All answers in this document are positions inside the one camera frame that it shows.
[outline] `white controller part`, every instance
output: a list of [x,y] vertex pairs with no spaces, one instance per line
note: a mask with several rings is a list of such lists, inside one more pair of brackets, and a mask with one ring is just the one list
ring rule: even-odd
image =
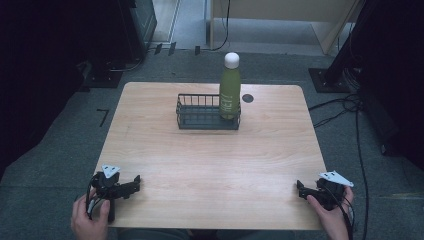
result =
[[336,171],[320,173],[319,176],[330,182],[353,187],[353,183],[351,181],[347,180],[342,175],[338,174]]
[[103,173],[105,174],[106,178],[111,178],[115,173],[117,173],[121,168],[111,165],[102,165]]

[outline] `green bottle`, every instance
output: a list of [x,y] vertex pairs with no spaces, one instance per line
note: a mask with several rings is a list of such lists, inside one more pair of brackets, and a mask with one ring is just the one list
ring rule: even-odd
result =
[[225,55],[225,69],[219,85],[219,114],[225,119],[233,119],[240,107],[239,62],[237,53]]

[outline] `bottle label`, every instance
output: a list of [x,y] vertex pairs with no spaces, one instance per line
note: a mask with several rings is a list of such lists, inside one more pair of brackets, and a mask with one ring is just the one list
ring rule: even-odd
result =
[[233,96],[227,96],[221,93],[221,111],[232,112],[233,107]]

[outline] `finger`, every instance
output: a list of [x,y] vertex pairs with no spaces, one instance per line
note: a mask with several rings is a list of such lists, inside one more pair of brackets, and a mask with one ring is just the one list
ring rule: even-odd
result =
[[105,200],[103,202],[102,206],[100,207],[99,222],[104,223],[104,224],[107,224],[107,219],[108,219],[109,211],[110,211],[110,201],[109,200]]
[[312,207],[315,209],[315,212],[318,214],[318,216],[321,216],[325,213],[324,211],[327,211],[321,206],[321,204],[314,196],[308,195],[306,199],[308,200],[309,204],[311,204]]
[[95,188],[93,188],[93,189],[91,189],[90,190],[90,199],[92,199],[93,197],[94,197],[94,194],[96,193],[96,189]]
[[[94,195],[94,192],[93,192],[93,190],[92,191],[90,191],[90,194],[89,194],[89,198],[88,198],[88,201],[90,201],[91,200],[91,198],[93,197],[93,195]],[[78,210],[77,210],[77,214],[78,215],[80,215],[80,216],[87,216],[87,194],[85,194],[82,198],[80,198],[79,200],[78,200]]]
[[79,204],[81,201],[85,202],[85,196],[86,194],[84,194],[82,197],[80,197],[78,200],[76,200],[73,205],[72,205],[72,219],[75,219],[78,215],[78,209],[79,209]]
[[345,186],[345,193],[346,195],[344,196],[343,200],[343,209],[345,210],[345,212],[348,212],[349,207],[351,207],[351,204],[353,202],[353,191],[350,187]]
[[353,191],[350,187],[345,186],[345,198],[350,202],[353,203]]

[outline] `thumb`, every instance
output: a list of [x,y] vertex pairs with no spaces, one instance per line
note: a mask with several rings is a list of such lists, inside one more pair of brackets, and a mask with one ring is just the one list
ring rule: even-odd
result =
[[318,200],[312,195],[308,195],[306,198],[309,204],[311,204],[312,207],[315,209],[315,212],[318,214],[318,216],[321,216],[324,213],[323,210],[325,209],[321,206]]
[[100,217],[99,217],[99,222],[103,222],[107,224],[107,218],[109,215],[109,211],[110,211],[110,201],[109,200],[105,200],[102,204],[102,206],[100,207]]

